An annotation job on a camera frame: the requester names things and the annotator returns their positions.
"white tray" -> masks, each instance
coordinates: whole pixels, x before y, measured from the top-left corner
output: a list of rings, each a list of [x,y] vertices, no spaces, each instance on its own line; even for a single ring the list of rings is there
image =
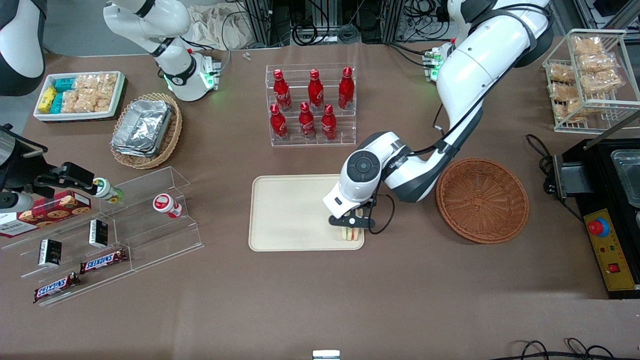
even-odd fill
[[[118,74],[118,79],[116,80],[116,87],[113,90],[113,95],[111,96],[111,104],[109,105],[108,111],[100,111],[97,113],[60,113],[60,114],[45,114],[41,113],[38,110],[38,104],[40,104],[40,100],[45,92],[45,90],[49,86],[53,86],[54,80],[57,79],[65,79],[65,78],[76,78],[78,75],[89,74],[89,75],[98,75],[103,72],[114,72]],[[38,101],[36,102],[35,108],[33,109],[33,117],[42,121],[42,122],[79,122],[79,121],[91,121],[96,119],[104,119],[108,117],[112,117],[115,115],[116,110],[118,109],[118,103],[120,102],[120,94],[122,93],[122,88],[124,86],[124,74],[120,71],[97,71],[97,72],[69,72],[66,74],[51,74],[47,75],[44,79],[44,85],[42,85],[42,89],[40,91],[40,95],[38,96]]]
[[[342,239],[342,228],[329,225],[322,198],[340,175],[259,176],[253,181],[249,247],[253,251],[358,250]]]

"red button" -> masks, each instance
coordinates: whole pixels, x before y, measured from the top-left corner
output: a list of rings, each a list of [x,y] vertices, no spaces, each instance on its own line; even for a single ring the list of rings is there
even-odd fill
[[[589,229],[589,232],[591,234],[594,234],[595,236],[598,236],[604,232],[604,226],[602,225],[601,222],[597,220],[590,222],[587,225],[587,228]]]

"small bottle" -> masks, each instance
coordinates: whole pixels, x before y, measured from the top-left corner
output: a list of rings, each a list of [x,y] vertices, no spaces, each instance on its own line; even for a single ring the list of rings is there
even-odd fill
[[[284,115],[280,113],[280,108],[277,104],[272,104],[269,111],[271,112],[271,128],[273,129],[275,140],[278,142],[288,140],[287,121],[284,119]]]
[[[336,136],[335,115],[333,114],[333,106],[327,104],[324,106],[324,115],[322,116],[322,134],[328,142],[334,141]]]
[[[356,86],[353,83],[351,76],[353,75],[353,69],[350,67],[344,67],[342,70],[342,79],[338,86],[338,106],[343,110],[353,110],[353,94],[355,93]]]
[[[167,214],[170,218],[182,215],[182,205],[167,193],[162,193],[154,199],[154,209],[159,213]]]
[[[276,101],[280,105],[280,109],[284,112],[291,110],[291,91],[289,90],[289,84],[282,75],[282,70],[276,69],[273,71],[273,78],[275,83],[273,84],[273,92],[276,94]]]
[[[303,101],[300,104],[300,130],[302,130],[302,137],[305,140],[313,140],[316,138],[316,129],[314,128],[314,116],[309,112],[309,104]]]
[[[311,103],[311,112],[317,113],[324,108],[324,86],[320,82],[320,73],[317,69],[309,72],[309,102]]]
[[[96,177],[93,179],[93,184],[97,187],[95,197],[98,199],[102,199],[110,204],[115,204],[122,200],[122,190],[112,186],[107,179]]]

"beige tray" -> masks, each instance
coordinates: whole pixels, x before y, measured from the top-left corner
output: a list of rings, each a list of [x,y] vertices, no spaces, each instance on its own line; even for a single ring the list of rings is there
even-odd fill
[[[331,213],[322,198],[340,175],[259,176],[253,181],[249,247],[253,251],[358,250],[329,225]]]

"coca-cola bottle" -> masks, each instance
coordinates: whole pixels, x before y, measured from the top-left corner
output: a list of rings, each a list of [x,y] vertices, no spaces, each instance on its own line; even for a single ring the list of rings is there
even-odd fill
[[[324,87],[320,82],[320,73],[317,69],[311,69],[309,72],[308,92],[309,102],[311,103],[311,111],[319,112],[324,108]]]
[[[305,140],[313,140],[316,138],[316,129],[314,128],[314,116],[309,112],[309,104],[303,101],[300,104],[300,130],[302,130],[302,137]]]
[[[324,115],[322,116],[322,134],[328,142],[334,141],[336,136],[335,115],[333,114],[333,106],[327,104],[324,106]]]
[[[276,94],[276,101],[280,105],[280,109],[284,112],[291,110],[291,92],[289,91],[289,84],[282,75],[282,70],[275,69],[273,71],[273,78],[275,83],[273,84],[273,92]]]
[[[280,113],[280,108],[277,104],[272,104],[269,110],[271,112],[271,128],[273,129],[275,140],[278,142],[288,140],[289,132],[287,131],[284,115]]]
[[[350,67],[344,67],[342,70],[342,79],[338,86],[338,106],[343,110],[353,110],[353,94],[355,93],[356,86],[353,83],[351,76],[353,75],[353,69]]]

